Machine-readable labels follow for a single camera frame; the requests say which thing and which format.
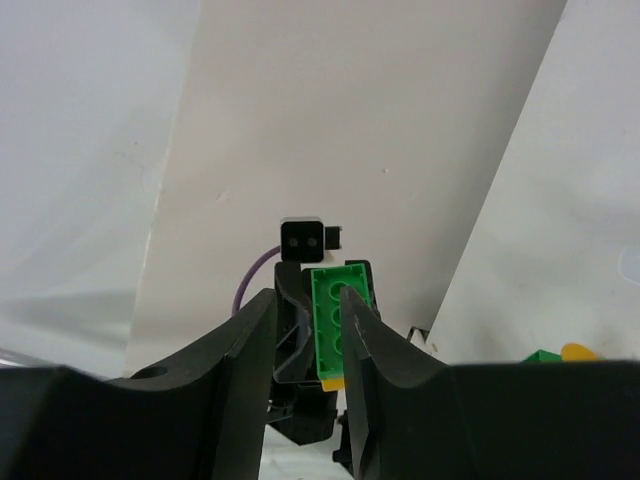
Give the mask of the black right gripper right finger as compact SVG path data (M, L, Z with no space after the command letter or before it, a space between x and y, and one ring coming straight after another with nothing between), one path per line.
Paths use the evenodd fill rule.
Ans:
M358 479L635 479L635 361L447 365L350 287L341 342Z

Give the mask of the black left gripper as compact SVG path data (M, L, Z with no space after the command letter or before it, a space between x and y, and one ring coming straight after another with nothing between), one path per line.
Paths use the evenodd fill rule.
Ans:
M376 299L371 264L364 262ZM269 425L297 445L329 439L338 415L336 392L324 392L316 372L310 272L295 262L274 267L277 306L276 353L268 411Z

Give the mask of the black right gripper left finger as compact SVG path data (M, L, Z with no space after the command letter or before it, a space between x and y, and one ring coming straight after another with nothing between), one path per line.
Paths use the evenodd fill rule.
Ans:
M57 365L1 372L5 479L254 479L276 294L129 378Z

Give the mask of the green lego plate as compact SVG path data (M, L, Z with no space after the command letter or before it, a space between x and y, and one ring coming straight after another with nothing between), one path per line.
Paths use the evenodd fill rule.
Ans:
M369 306L371 290L364 262L315 268L310 272L316 372L319 380L343 377L341 300L344 287L353 287Z

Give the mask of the green yellow lego stack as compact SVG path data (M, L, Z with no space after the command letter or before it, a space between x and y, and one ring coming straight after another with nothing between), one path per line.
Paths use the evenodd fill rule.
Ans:
M602 357L591 349L578 343L565 344L559 353L539 349L526 357L524 363L555 363L555 362L579 362L598 361Z

